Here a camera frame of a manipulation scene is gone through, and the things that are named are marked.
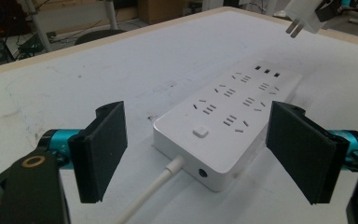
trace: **white power strip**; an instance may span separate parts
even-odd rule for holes
[[[214,191],[223,190],[264,139],[272,101],[290,99],[302,76],[243,61],[154,123],[154,146]]]

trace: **white table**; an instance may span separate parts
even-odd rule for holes
[[[0,172],[49,129],[85,128],[124,100],[129,147],[102,203],[79,202],[62,171],[73,223],[112,223],[169,162],[152,122],[234,63],[259,57],[304,75],[293,104],[325,129],[358,130],[358,37],[285,33],[287,22],[219,8],[0,66]],[[357,174],[341,172],[330,204],[309,205],[264,148],[223,192],[181,171],[129,223],[345,223]]]

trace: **white cable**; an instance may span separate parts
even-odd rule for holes
[[[176,175],[178,171],[182,169],[185,165],[185,159],[182,156],[176,156],[176,158],[170,162],[165,167],[164,172],[157,177],[155,181],[134,201],[132,202],[126,210],[121,214],[121,216],[116,221],[117,224],[126,223],[130,217],[146,202],[150,196],[153,195],[156,190],[158,190],[165,182],[167,182],[171,177]]]

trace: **power strip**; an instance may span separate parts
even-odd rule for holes
[[[272,101],[290,99],[302,76],[261,60],[243,61],[154,123],[154,146],[214,191],[223,190],[267,132]]]

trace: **gray floor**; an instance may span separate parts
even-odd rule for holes
[[[140,20],[132,20],[132,21],[123,21],[118,23],[118,28],[120,30],[124,31],[131,31],[135,29],[139,29],[142,27],[147,26],[147,23],[140,21]],[[70,48],[75,44],[75,41],[82,35],[87,34],[89,32],[97,31],[97,30],[103,30],[103,29],[109,29],[108,25],[105,26],[95,26],[91,27],[89,29],[81,30],[81,31],[75,31],[68,34],[63,35],[57,35],[54,38],[50,39],[51,47],[53,50],[59,50],[59,49],[65,49]],[[18,48],[21,44],[25,43],[27,40],[29,40],[33,34],[28,35],[20,35],[20,36],[12,36],[7,40],[7,47],[13,54],[13,56],[16,58],[19,54]],[[44,50],[37,52],[35,55],[46,53]]]

